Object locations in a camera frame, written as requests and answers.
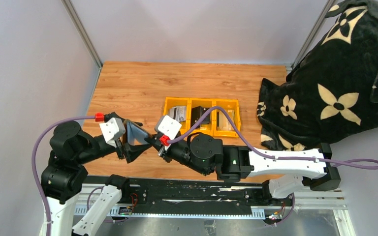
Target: black blanket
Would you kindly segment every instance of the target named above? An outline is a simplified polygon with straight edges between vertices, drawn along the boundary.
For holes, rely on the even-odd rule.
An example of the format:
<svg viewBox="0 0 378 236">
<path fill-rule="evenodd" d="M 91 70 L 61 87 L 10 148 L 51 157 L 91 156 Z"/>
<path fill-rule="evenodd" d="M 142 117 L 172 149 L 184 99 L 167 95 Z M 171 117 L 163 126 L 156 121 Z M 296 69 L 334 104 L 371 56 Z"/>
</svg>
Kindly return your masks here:
<svg viewBox="0 0 378 236">
<path fill-rule="evenodd" d="M 286 77 L 263 79 L 262 145 L 304 150 L 378 127 L 378 2 L 346 0 L 334 26 Z"/>
</svg>

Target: red connector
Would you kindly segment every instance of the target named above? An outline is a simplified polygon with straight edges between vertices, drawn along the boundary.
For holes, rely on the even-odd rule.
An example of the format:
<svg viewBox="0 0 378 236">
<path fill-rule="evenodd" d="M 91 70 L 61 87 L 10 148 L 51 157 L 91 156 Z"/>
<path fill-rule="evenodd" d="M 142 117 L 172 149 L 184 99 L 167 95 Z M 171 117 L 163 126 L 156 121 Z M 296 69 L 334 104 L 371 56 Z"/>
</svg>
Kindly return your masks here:
<svg viewBox="0 0 378 236">
<path fill-rule="evenodd" d="M 167 142 L 167 140 L 170 140 L 170 138 L 163 134 L 163 136 L 160 137 L 160 143 L 169 146 L 170 144 Z"/>
<path fill-rule="evenodd" d="M 99 112 L 95 114 L 95 121 L 96 122 L 104 122 L 105 119 L 103 118 L 103 113 Z"/>
</svg>

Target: robotic arm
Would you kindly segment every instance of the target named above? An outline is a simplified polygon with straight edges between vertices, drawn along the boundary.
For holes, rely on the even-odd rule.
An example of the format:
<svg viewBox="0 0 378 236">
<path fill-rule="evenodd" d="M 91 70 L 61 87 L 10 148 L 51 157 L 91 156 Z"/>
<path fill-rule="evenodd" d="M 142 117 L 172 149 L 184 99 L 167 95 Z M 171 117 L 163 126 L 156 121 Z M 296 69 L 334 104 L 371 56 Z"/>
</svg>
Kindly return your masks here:
<svg viewBox="0 0 378 236">
<path fill-rule="evenodd" d="M 275 157 L 312 157 L 307 160 L 272 160 L 257 155 L 246 146 L 223 145 L 221 139 L 203 133 L 187 136 L 169 144 L 167 140 L 180 136 L 180 123 L 164 116 L 156 125 L 157 134 L 144 132 L 142 124 L 125 120 L 115 113 L 96 115 L 102 135 L 92 137 L 84 132 L 79 123 L 66 122 L 57 126 L 50 139 L 49 165 L 41 175 L 41 186 L 50 205 L 52 236 L 93 236 L 102 224 L 109 210 L 117 202 L 130 200 L 129 180 L 112 175 L 92 207 L 83 219 L 72 226 L 74 207 L 88 175 L 83 164 L 111 153 L 127 163 L 134 161 L 150 147 L 166 162 L 175 160 L 202 175 L 217 173 L 217 179 L 225 182 L 238 182 L 242 178 L 263 174 L 285 174 L 284 177 L 263 183 L 265 197 L 269 200 L 286 198 L 290 193 L 309 186 L 311 190 L 327 191 L 338 187 L 340 176 L 337 168 L 330 167 L 318 158 L 331 158 L 329 145 L 306 151 L 268 151 L 260 150 Z M 133 145 L 129 133 L 142 145 Z M 46 223 L 42 233 L 46 233 Z"/>
</svg>

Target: wooden tabletop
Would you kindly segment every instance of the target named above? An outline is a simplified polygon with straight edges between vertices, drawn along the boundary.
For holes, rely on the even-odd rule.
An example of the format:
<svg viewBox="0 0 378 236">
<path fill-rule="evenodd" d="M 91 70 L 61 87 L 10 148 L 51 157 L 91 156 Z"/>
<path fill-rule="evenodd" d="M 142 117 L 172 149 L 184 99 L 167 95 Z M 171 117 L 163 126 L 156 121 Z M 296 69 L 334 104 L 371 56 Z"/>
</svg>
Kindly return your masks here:
<svg viewBox="0 0 378 236">
<path fill-rule="evenodd" d="M 281 65 L 105 62 L 89 106 L 88 115 L 116 112 L 123 118 L 154 126 L 163 113 L 166 97 L 238 99 L 241 132 L 255 147 L 260 145 L 261 125 L 256 117 L 261 80 L 285 82 Z M 83 129 L 93 136 L 101 134 L 99 125 L 85 121 Z M 224 144 L 243 145 L 239 138 L 222 138 Z M 154 148 L 127 164 L 111 154 L 85 165 L 90 175 L 117 174 L 127 177 L 217 180 L 215 173 L 203 176 L 176 161 L 166 163 Z M 257 176 L 247 182 L 263 182 L 279 176 Z"/>
</svg>

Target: white wall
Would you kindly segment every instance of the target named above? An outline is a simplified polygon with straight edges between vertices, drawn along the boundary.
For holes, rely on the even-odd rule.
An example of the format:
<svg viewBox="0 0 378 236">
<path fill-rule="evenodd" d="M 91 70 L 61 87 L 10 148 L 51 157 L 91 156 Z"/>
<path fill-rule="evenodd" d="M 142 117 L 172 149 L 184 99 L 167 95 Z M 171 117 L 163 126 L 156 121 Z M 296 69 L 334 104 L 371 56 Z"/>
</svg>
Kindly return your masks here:
<svg viewBox="0 0 378 236">
<path fill-rule="evenodd" d="M 316 42 L 333 26 L 334 18 L 327 19 Z M 332 145 L 333 158 L 349 160 L 355 158 L 378 159 L 378 129 L 348 137 Z M 356 235 L 378 235 L 378 171 L 365 171 L 339 167 L 341 188 L 347 201 Z"/>
<path fill-rule="evenodd" d="M 73 0 L 102 61 L 292 63 L 326 0 Z"/>
<path fill-rule="evenodd" d="M 32 146 L 49 124 L 86 113 L 97 73 L 61 1 L 0 0 L 0 236 L 38 234 Z"/>
</svg>

